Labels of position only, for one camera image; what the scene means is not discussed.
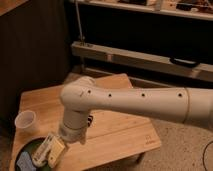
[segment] black cable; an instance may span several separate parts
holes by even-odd
[[[202,161],[203,161],[203,167],[204,167],[205,171],[208,171],[208,169],[207,169],[207,167],[206,167],[206,163],[205,163],[206,150],[207,150],[207,148],[209,147],[209,145],[211,145],[211,144],[213,144],[213,140],[210,141],[210,142],[205,146],[205,148],[204,148],[204,150],[203,150]]]

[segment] furniture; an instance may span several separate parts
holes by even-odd
[[[72,0],[65,4],[72,53],[86,59],[86,69],[98,68],[87,61],[99,61],[100,65],[113,63],[152,71],[155,75],[183,77],[189,82],[213,83],[212,14],[159,10],[156,6],[107,0],[79,0],[78,6],[87,44],[79,40],[75,4]]]
[[[97,79],[105,88],[132,88],[125,74]],[[10,170],[19,150],[30,140],[44,137],[50,131],[57,132],[63,107],[59,94],[63,85],[24,92],[20,111],[37,113],[39,132],[33,135],[16,130]],[[57,170],[85,170],[160,147],[161,141],[149,118],[121,114],[112,111],[92,111],[94,121],[87,131],[87,142],[70,144],[69,151],[57,166]]]

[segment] wooden table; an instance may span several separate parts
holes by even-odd
[[[96,80],[105,88],[132,88],[125,74],[103,77]],[[63,106],[59,94],[63,85],[24,92],[21,96],[20,111],[33,110],[37,113],[39,132],[24,134],[16,130],[10,170],[24,144],[48,132],[58,130],[62,119]],[[118,159],[157,148],[161,141],[150,119],[112,111],[92,111],[94,121],[87,131],[87,142],[69,145],[70,149],[56,170],[85,170]]]
[[[22,5],[28,0],[0,0],[0,16]]]

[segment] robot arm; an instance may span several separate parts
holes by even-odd
[[[103,89],[82,77],[61,92],[64,116],[60,137],[69,143],[84,139],[92,109],[113,110],[203,128],[213,126],[213,91],[193,88]]]

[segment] paper cup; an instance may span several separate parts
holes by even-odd
[[[36,113],[31,110],[19,113],[15,118],[15,126],[22,132],[35,133],[38,130],[36,126]]]

